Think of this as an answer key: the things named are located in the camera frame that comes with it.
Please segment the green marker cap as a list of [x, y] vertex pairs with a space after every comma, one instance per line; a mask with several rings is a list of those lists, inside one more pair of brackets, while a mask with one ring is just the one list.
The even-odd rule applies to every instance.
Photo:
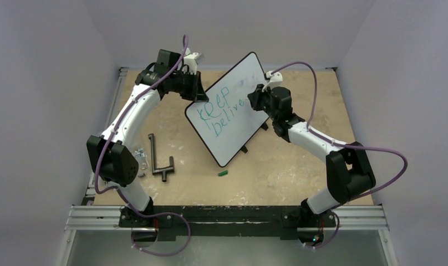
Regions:
[[222, 176], [225, 176], [225, 175], [227, 175], [227, 174], [228, 174], [228, 171], [225, 170], [225, 171], [220, 172], [220, 173], [218, 174], [218, 176], [219, 176], [219, 177], [222, 177]]

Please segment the white whiteboard black frame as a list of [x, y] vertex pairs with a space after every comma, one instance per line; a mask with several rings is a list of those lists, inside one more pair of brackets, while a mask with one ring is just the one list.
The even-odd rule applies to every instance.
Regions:
[[220, 167], [226, 167], [267, 121], [251, 108], [248, 95], [264, 83], [255, 52], [248, 53], [206, 91], [207, 102], [192, 103], [185, 116]]

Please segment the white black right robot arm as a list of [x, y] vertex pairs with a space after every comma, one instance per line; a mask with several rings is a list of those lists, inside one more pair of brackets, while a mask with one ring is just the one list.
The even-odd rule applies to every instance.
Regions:
[[265, 89], [260, 84], [248, 99], [254, 111], [263, 111], [269, 116], [278, 137], [304, 148], [325, 163], [327, 185], [302, 201], [300, 222], [312, 226], [321, 220], [322, 213], [349, 202], [376, 185], [363, 145], [358, 142], [338, 144], [313, 130], [293, 112], [291, 92], [287, 88]]

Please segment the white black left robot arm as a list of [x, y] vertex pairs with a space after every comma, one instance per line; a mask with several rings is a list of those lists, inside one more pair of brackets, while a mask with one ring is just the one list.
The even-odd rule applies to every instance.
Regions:
[[149, 113], [168, 93], [193, 103], [208, 101], [197, 70], [202, 58], [202, 53], [188, 48], [182, 53], [161, 49], [157, 60], [136, 76], [132, 93], [117, 117], [99, 136], [91, 135], [86, 142], [95, 192], [118, 193], [125, 202], [123, 221], [146, 227], [161, 216], [136, 178], [140, 166], [132, 153], [133, 141]]

